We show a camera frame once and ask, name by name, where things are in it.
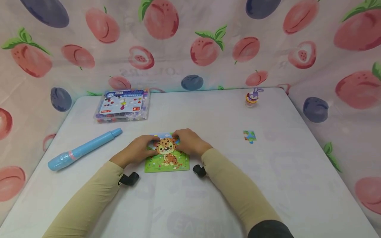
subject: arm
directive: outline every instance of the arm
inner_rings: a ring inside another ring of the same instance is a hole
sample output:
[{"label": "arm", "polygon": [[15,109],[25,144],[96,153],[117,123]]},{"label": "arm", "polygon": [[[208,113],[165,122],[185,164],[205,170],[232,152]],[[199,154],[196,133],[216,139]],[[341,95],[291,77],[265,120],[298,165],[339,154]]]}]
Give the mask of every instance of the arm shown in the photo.
[{"label": "arm", "polygon": [[118,192],[122,175],[120,166],[106,162],[58,213],[43,238],[86,237]]},{"label": "arm", "polygon": [[288,228],[255,183],[225,156],[190,129],[175,131],[176,148],[201,157],[207,175],[221,191],[251,237],[292,238]]},{"label": "arm", "polygon": [[157,154],[154,150],[146,150],[151,140],[159,140],[159,137],[140,136],[106,162],[62,208],[43,238],[86,237],[118,192],[124,168]]}]

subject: cartoon leopard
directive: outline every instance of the cartoon leopard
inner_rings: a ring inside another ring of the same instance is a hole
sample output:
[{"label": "cartoon leopard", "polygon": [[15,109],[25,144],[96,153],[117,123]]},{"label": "cartoon leopard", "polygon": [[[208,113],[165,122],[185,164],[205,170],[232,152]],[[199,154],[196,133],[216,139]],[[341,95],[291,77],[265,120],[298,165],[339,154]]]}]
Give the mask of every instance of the cartoon leopard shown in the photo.
[{"label": "cartoon leopard", "polygon": [[177,147],[175,141],[176,139],[174,138],[163,138],[154,142],[154,146],[156,147],[155,150],[164,157],[164,162],[162,165],[174,166],[173,169],[180,167],[180,163],[177,161],[177,158],[172,154]]}]

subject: fabric backdrop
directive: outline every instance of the fabric backdrop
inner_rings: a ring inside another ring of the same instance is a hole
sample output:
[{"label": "fabric backdrop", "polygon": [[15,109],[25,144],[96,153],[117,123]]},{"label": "fabric backdrop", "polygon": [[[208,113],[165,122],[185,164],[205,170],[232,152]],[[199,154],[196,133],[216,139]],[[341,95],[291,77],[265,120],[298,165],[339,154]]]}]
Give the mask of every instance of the fabric backdrop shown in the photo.
[{"label": "fabric backdrop", "polygon": [[381,234],[380,44],[381,0],[3,0],[0,224],[80,96],[279,86]]}]

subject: hand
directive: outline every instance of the hand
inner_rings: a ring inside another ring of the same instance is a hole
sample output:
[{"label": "hand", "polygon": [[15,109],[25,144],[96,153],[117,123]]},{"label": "hand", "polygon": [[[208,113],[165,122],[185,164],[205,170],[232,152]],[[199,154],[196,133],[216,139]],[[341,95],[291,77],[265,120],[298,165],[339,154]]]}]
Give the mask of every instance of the hand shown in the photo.
[{"label": "hand", "polygon": [[176,150],[183,151],[188,155],[202,156],[207,150],[213,148],[209,143],[205,142],[194,131],[188,128],[176,130],[172,134],[172,137],[180,138],[180,144]]},{"label": "hand", "polygon": [[158,136],[139,136],[133,140],[126,148],[114,155],[110,161],[119,165],[122,169],[131,163],[140,163],[149,156],[157,155],[156,150],[148,150],[148,143],[151,141],[159,141]]}]

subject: light blue tube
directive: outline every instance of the light blue tube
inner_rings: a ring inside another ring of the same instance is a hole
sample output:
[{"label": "light blue tube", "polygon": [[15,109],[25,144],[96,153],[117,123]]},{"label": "light blue tube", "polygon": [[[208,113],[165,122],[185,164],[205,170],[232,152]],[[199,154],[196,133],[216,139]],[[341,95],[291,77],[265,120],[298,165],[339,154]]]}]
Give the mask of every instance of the light blue tube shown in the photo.
[{"label": "light blue tube", "polygon": [[57,171],[64,167],[69,166],[82,156],[86,155],[87,153],[90,153],[91,151],[95,150],[96,148],[106,144],[107,142],[113,140],[115,137],[120,135],[122,133],[122,129],[118,128],[113,131],[109,131],[107,133],[104,133],[103,135],[73,149],[68,152],[64,152],[48,162],[48,167],[53,170]]}]

